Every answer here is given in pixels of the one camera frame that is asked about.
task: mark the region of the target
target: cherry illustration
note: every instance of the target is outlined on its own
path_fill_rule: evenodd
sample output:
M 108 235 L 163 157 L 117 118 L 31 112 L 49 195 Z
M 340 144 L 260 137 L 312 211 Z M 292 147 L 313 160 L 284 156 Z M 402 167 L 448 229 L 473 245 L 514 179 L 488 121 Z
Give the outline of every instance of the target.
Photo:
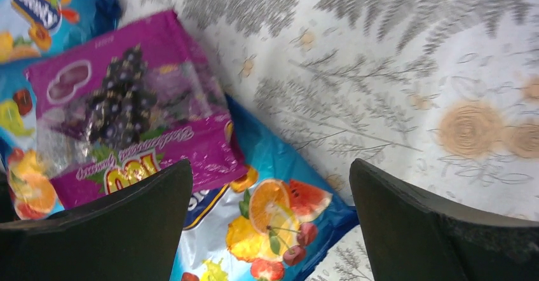
M 298 265 L 307 256 L 307 250 L 304 247 L 295 245 L 290 247 L 283 254 L 283 261 L 288 266 Z
M 296 236 L 296 240 L 300 246 L 309 246 L 318 235 L 318 228 L 311 222 L 302 223 L 299 225 L 299 233 Z
M 17 91 L 13 95 L 13 101 L 17 104 L 18 113 L 21 117 L 26 116 L 34 107 L 30 91 L 26 88 Z

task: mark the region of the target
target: brand logo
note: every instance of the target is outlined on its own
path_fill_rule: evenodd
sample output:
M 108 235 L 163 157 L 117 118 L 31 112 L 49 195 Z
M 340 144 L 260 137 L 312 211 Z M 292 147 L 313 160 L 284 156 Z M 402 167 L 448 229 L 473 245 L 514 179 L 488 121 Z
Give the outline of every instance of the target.
M 113 166 L 105 173 L 105 193 L 111 194 L 160 171 L 154 150 L 127 159 L 122 166 Z
M 11 0 L 11 5 L 31 24 L 40 24 L 51 33 L 61 23 L 60 9 L 50 0 Z
M 194 228 L 215 207 L 228 189 L 228 185 L 213 190 L 202 190 L 191 195 L 184 230 Z

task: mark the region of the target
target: candy bag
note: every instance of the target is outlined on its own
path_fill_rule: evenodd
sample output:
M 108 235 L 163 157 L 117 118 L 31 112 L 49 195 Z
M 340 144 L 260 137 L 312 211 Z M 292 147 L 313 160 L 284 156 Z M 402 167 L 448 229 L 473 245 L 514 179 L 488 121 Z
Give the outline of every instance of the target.
M 27 70 L 38 98 L 38 153 L 69 209 L 181 159 L 194 191 L 247 169 L 230 147 L 226 99 L 201 50 L 164 11 Z
M 115 29 L 117 0 L 0 0 L 0 64 L 49 57 Z
M 42 219 L 61 211 L 49 180 L 41 175 L 36 145 L 36 96 L 23 70 L 36 60 L 0 65 L 0 157 L 21 219 Z
M 304 280 L 358 224 L 288 144 L 229 100 L 247 175 L 193 193 L 171 281 Z

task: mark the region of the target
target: strawberry illustration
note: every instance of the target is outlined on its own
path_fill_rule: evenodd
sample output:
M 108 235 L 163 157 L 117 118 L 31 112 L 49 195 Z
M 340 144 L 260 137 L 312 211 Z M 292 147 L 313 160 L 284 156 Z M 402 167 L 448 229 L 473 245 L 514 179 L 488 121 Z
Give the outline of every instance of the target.
M 192 273 L 184 273 L 181 281 L 200 281 L 200 279 Z
M 281 262 L 256 259 L 251 265 L 251 275 L 257 281 L 279 281 L 285 276 L 285 267 Z

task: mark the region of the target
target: white fabric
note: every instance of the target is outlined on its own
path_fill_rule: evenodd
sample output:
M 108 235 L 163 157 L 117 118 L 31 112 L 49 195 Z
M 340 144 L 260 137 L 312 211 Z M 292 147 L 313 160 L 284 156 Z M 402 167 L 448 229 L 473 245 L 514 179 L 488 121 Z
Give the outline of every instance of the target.
M 539 221 L 539 0 L 122 1 L 123 24 L 173 6 L 227 91 L 348 203 L 363 158 Z

